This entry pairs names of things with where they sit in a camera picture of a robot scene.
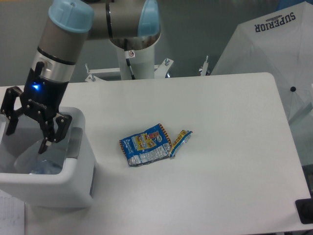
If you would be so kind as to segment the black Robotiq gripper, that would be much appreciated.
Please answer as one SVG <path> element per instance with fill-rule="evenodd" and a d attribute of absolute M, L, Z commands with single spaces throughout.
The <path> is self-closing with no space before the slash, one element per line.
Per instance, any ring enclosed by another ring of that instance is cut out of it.
<path fill-rule="evenodd" d="M 37 75 L 30 69 L 24 90 L 18 86 L 6 89 L 0 113 L 6 115 L 9 124 L 6 135 L 12 135 L 17 127 L 19 117 L 26 115 L 38 121 L 44 139 L 38 153 L 43 154 L 48 146 L 63 140 L 72 122 L 71 115 L 59 113 L 59 106 L 66 91 L 68 82 L 56 82 Z M 20 97 L 21 107 L 14 109 L 16 98 Z M 54 120 L 58 125 L 54 129 Z"/>

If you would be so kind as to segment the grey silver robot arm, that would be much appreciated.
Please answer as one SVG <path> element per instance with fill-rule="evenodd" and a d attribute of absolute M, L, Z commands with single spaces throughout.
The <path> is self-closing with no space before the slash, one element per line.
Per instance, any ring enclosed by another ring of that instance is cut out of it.
<path fill-rule="evenodd" d="M 43 141 L 39 153 L 62 141 L 72 121 L 59 106 L 74 72 L 84 42 L 88 39 L 124 39 L 160 33 L 155 0 L 55 0 L 23 89 L 6 90 L 0 108 L 12 135 L 19 117 L 39 123 Z"/>

